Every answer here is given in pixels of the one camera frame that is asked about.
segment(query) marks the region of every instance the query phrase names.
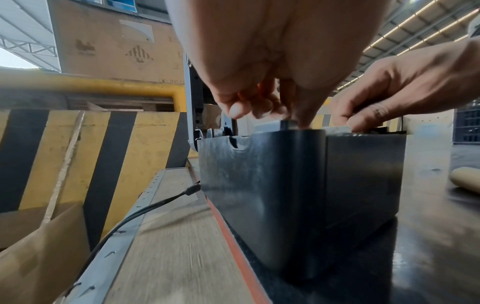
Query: wire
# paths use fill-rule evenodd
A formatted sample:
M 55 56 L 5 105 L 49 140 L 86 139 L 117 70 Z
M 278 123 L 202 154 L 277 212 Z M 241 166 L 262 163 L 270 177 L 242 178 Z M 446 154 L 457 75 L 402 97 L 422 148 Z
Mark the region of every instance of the wire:
M 188 187 L 187 189 L 185 189 L 185 191 L 175 195 L 175 196 L 172 196 L 172 197 L 169 197 L 169 198 L 166 198 L 164 200 L 161 200 L 159 202 L 156 202 L 156 203 L 153 203 L 147 207 L 144 207 L 134 213 L 132 213 L 131 215 L 129 215 L 128 217 L 124 218 L 120 223 L 118 223 L 112 230 L 110 230 L 110 232 L 95 246 L 95 248 L 93 248 L 93 250 L 91 251 L 90 255 L 88 256 L 88 259 L 86 260 L 85 264 L 83 265 L 83 267 L 81 268 L 80 270 L 80 273 L 78 274 L 78 276 L 76 277 L 76 281 L 78 281 L 80 279 L 80 277 L 83 275 L 83 273 L 85 272 L 85 270 L 88 268 L 88 266 L 90 266 L 90 264 L 92 263 L 92 261 L 94 260 L 94 258 L 97 256 L 98 252 L 100 251 L 100 249 L 105 245 L 105 243 L 108 241 L 108 239 L 115 234 L 115 232 L 117 232 L 123 225 L 125 225 L 126 223 L 130 222 L 131 220 L 139 217 L 139 216 L 142 216 L 144 215 L 145 213 L 147 212 L 150 212 L 152 210 L 155 210 L 157 208 L 160 208 L 162 206 L 165 206 L 166 204 L 176 200 L 177 198 L 183 196 L 183 195 L 192 195 L 198 191 L 200 191 L 201 189 L 201 186 L 200 186 L 200 181 L 196 182 L 195 184 L 193 184 L 192 186 Z

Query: black plastic casing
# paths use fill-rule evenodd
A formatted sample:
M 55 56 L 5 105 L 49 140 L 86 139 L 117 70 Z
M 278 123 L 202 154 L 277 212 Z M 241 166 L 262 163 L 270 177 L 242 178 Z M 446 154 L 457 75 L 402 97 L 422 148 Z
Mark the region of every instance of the black plastic casing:
M 324 130 L 201 139 L 201 187 L 267 268 L 308 279 L 395 217 L 405 144 Z

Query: brown paper roll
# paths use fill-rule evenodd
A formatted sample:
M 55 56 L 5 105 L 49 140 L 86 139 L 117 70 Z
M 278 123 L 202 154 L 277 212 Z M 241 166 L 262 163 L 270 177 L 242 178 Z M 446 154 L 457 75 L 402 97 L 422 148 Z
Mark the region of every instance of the brown paper roll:
M 450 173 L 450 180 L 458 187 L 480 194 L 480 169 L 461 167 Z

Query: yellow railing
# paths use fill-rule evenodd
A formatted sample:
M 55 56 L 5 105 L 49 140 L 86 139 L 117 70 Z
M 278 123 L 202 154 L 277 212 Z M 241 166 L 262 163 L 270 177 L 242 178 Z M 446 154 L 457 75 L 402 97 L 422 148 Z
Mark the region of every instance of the yellow railing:
M 175 112 L 186 112 L 185 86 L 153 82 L 97 79 L 36 70 L 0 68 L 0 90 L 41 91 L 122 97 L 171 97 Z

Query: red edge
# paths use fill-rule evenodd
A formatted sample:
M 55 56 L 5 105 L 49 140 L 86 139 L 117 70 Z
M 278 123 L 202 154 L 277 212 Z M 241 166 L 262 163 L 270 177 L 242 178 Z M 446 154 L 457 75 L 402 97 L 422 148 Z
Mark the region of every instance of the red edge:
M 199 178 L 195 173 L 195 171 L 193 170 L 193 168 L 191 168 L 191 171 L 195 175 L 195 179 L 198 181 Z M 272 301 L 270 300 L 267 293 L 265 292 L 265 289 L 263 288 L 262 284 L 259 282 L 252 267 L 250 267 L 250 263 L 247 261 L 247 258 L 245 257 L 244 253 L 240 249 L 233 234 L 230 232 L 230 229 L 227 226 L 227 223 L 225 223 L 224 218 L 222 217 L 222 215 L 220 215 L 220 212 L 217 210 L 217 208 L 215 208 L 215 206 L 206 196 L 205 196 L 205 199 L 208 202 L 208 205 L 210 206 L 210 209 L 213 213 L 213 216 L 216 219 L 216 222 L 218 223 L 218 226 L 220 227 L 220 231 L 223 234 L 223 237 L 225 238 L 225 241 L 230 249 L 233 259 L 235 260 L 240 270 L 243 280 L 245 281 L 246 286 L 250 290 L 250 294 L 253 301 L 255 302 L 255 304 L 270 304 Z

